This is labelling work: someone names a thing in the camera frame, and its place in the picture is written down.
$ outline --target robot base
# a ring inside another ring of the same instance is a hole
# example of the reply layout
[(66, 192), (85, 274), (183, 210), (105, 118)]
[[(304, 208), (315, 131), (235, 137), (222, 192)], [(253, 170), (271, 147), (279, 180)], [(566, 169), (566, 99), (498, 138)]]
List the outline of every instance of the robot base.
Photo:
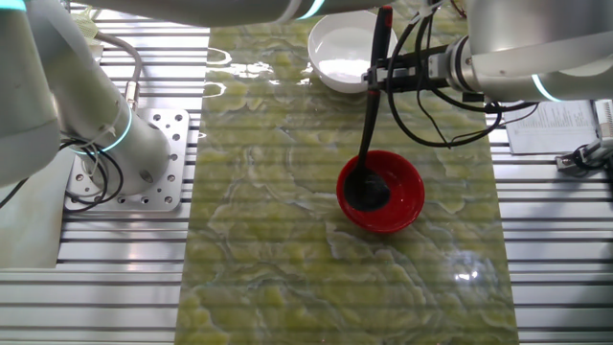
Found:
[[(185, 155), (187, 153), (190, 131), (190, 115), (185, 110), (141, 109), (139, 116), (146, 122), (156, 125), (167, 137), (170, 144), (169, 166), (162, 178), (138, 195), (119, 195), (107, 203), (96, 206), (88, 213), (149, 213), (170, 212), (181, 201)], [(92, 182), (83, 168), (81, 156), (75, 157), (73, 169), (68, 180), (67, 190), (77, 195), (92, 195), (100, 188)], [(83, 197), (94, 201), (94, 197)], [(68, 210), (84, 207), (66, 197), (64, 205)]]

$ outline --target green marble surface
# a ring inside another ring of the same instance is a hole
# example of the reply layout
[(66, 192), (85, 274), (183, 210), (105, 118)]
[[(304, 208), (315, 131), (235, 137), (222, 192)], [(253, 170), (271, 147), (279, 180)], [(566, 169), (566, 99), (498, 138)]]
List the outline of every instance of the green marble surface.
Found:
[[(395, 4), (397, 31), (417, 3)], [(358, 151), (365, 98), (312, 73), (317, 20), (213, 30), (176, 343), (517, 344), (488, 141), (421, 147), (382, 106), (373, 149), (418, 168), (426, 204), (393, 236), (351, 224), (334, 191)], [(445, 8), (433, 43), (465, 30)], [(485, 126), (424, 98), (448, 137)], [(437, 140), (415, 93), (397, 103)]]

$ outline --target metal grating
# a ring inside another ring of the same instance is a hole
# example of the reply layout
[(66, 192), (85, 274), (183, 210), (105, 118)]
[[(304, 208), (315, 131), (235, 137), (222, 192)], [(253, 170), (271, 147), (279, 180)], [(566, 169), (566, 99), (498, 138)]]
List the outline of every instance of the metal grating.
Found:
[[(98, 24), (143, 55), (141, 107), (190, 113), (182, 205), (137, 219), (66, 218), (56, 270), (0, 274), (0, 345), (173, 342), (209, 30), (113, 11)], [(104, 52), (120, 88), (132, 65), (118, 49)], [(606, 176), (578, 181), (559, 175), (552, 155), (511, 156), (505, 130), (490, 141), (522, 344), (613, 344)]]

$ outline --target white bowl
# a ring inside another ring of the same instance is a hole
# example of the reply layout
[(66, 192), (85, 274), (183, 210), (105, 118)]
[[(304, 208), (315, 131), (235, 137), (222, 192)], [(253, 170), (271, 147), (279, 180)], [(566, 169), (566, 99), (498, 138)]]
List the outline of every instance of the white bowl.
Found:
[[(308, 57), (322, 82), (343, 93), (368, 89), (362, 75), (371, 67), (376, 15), (355, 11), (325, 16), (308, 38)], [(396, 48), (392, 32), (388, 57)]]

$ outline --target black ladle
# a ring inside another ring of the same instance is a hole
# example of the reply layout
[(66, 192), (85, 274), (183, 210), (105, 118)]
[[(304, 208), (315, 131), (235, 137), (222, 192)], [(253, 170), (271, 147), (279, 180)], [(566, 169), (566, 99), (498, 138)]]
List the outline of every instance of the black ladle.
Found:
[[(386, 58), (392, 36), (392, 20), (394, 12), (391, 7), (384, 6), (379, 9), (376, 19), (375, 37), (373, 40), (373, 54), (371, 66), (376, 69), (376, 64), (381, 58)], [(366, 167), (366, 157), (375, 132), (376, 115), (379, 110), (381, 92), (374, 86), (376, 81), (369, 80), (368, 101), (366, 105), (366, 120), (360, 153), (355, 169), (350, 172), (345, 180), (343, 192), (345, 199), (357, 211), (374, 212), (390, 202), (390, 188), (383, 177)]]

